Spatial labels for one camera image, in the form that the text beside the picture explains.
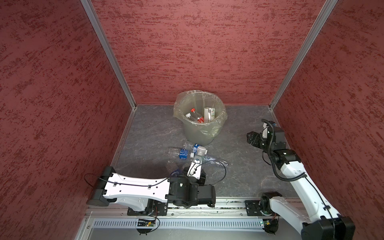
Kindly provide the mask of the white label square bottle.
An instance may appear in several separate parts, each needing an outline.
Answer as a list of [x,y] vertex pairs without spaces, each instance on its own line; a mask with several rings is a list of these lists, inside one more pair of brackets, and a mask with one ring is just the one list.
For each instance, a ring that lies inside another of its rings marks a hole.
[[204,122],[209,123],[212,122],[216,118],[216,109],[206,107],[204,109]]

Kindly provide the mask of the red label cola bottle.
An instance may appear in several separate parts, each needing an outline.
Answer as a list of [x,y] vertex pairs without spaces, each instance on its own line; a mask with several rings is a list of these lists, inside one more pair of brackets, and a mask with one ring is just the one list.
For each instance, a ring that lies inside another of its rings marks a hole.
[[194,121],[199,124],[203,124],[205,122],[204,116],[197,112],[195,108],[191,109],[191,116],[194,118]]

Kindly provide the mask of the small blue label bottle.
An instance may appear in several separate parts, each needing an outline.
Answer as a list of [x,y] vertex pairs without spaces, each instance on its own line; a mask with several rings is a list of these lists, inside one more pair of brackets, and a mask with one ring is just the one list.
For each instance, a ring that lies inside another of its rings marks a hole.
[[170,177],[177,177],[179,174],[182,173],[179,165],[175,162],[168,162],[166,164],[166,169]]

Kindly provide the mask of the yellow label clear bottle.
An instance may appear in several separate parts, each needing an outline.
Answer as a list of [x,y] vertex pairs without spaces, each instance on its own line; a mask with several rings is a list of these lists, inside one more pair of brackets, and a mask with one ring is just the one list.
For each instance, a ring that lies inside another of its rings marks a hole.
[[196,154],[198,156],[205,156],[207,154],[208,150],[205,147],[198,146],[196,150]]

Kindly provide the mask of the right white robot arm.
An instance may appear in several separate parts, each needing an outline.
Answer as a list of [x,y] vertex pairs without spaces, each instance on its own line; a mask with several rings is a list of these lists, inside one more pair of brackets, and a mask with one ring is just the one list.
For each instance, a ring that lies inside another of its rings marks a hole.
[[287,148],[284,131],[274,122],[263,123],[261,133],[247,133],[247,142],[267,154],[274,175],[293,186],[307,212],[303,214],[278,192],[263,193],[256,209],[272,217],[264,221],[265,232],[274,234],[283,218],[303,240],[351,240],[356,230],[352,219],[343,217],[321,193],[296,152]]

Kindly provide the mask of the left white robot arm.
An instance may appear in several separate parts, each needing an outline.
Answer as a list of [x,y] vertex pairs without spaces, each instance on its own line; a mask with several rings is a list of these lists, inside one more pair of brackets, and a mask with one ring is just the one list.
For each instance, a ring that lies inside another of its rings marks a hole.
[[111,166],[98,176],[87,205],[128,207],[135,212],[152,213],[155,203],[172,204],[177,207],[216,205],[216,190],[205,185],[205,173],[198,167],[196,174],[181,173],[163,179],[131,178],[118,174]]

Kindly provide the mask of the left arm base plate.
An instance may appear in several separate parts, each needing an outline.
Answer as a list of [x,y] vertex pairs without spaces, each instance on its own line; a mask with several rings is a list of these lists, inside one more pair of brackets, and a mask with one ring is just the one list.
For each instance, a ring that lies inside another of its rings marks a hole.
[[148,204],[141,212],[128,208],[128,216],[166,216],[168,211],[168,203],[162,203],[156,200],[148,200]]

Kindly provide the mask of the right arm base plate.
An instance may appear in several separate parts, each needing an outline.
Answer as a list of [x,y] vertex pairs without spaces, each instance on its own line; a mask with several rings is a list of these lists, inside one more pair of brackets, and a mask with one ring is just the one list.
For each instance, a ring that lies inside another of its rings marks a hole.
[[270,214],[263,213],[261,210],[260,200],[246,200],[245,209],[248,217],[274,217],[279,216],[272,212]]

